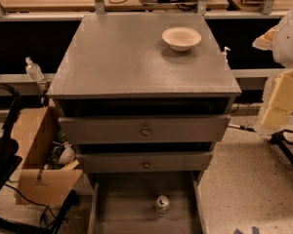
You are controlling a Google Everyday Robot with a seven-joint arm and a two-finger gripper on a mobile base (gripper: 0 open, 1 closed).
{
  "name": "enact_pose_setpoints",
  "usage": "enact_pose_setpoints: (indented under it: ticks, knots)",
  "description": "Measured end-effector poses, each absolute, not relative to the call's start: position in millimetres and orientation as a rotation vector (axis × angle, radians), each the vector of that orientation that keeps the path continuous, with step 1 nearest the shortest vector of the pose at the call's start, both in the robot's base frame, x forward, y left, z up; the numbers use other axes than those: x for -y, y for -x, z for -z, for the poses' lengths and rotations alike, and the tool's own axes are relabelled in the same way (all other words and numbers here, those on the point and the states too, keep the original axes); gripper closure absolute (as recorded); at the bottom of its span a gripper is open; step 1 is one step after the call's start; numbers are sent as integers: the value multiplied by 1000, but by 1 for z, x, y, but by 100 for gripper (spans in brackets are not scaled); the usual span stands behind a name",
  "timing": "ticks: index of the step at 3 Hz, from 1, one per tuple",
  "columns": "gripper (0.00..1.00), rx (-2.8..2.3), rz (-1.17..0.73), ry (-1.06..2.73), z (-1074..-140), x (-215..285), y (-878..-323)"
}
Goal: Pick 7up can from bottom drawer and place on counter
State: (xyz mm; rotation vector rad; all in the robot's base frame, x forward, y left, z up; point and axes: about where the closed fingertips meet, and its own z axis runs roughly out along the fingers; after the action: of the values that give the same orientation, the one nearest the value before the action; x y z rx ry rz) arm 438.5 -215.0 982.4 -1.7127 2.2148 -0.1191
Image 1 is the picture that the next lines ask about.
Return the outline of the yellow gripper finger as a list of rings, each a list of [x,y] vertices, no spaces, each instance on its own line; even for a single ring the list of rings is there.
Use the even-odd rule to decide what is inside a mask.
[[[268,100],[260,125],[269,130],[278,130],[293,114],[293,69],[275,78],[272,95]]]

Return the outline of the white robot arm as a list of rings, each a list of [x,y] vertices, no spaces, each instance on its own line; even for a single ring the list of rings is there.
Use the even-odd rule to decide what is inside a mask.
[[[256,129],[262,133],[279,130],[293,114],[293,7],[265,34],[252,44],[256,49],[271,51],[273,60],[285,67],[277,77],[271,77],[264,89]]]

